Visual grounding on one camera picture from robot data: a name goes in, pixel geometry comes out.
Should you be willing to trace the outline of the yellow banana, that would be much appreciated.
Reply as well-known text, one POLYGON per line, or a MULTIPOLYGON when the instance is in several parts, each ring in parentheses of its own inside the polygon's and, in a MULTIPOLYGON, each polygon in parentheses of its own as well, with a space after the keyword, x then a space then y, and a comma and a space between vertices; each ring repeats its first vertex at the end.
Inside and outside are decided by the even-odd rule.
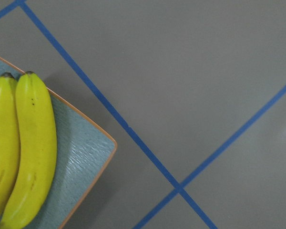
POLYGON ((20 159, 16 86, 11 73, 0 76, 0 216, 14 187, 20 159))
POLYGON ((20 166, 0 229, 22 229, 37 216, 50 191, 57 161, 57 134, 48 88, 32 71, 19 78, 16 110, 20 166))

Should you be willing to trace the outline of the blue square ceramic plate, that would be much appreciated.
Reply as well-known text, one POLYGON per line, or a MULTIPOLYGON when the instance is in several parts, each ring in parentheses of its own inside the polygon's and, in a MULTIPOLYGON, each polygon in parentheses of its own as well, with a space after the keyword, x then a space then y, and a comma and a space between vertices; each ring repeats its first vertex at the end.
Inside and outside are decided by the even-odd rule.
POLYGON ((62 229, 89 194, 116 149, 93 120, 49 91, 57 128, 58 156, 48 197, 28 229, 62 229))

